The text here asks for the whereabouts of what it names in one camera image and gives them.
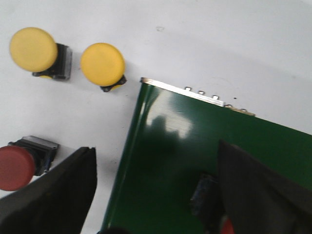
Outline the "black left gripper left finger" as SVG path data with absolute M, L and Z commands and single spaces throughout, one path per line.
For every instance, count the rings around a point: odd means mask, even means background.
M 79 234 L 97 188 L 96 149 L 81 147 L 0 200 L 2 234 Z

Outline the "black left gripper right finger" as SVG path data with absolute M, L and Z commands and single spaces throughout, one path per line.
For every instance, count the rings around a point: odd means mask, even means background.
M 218 178 L 236 234 L 310 234 L 312 192 L 238 146 L 219 142 Z

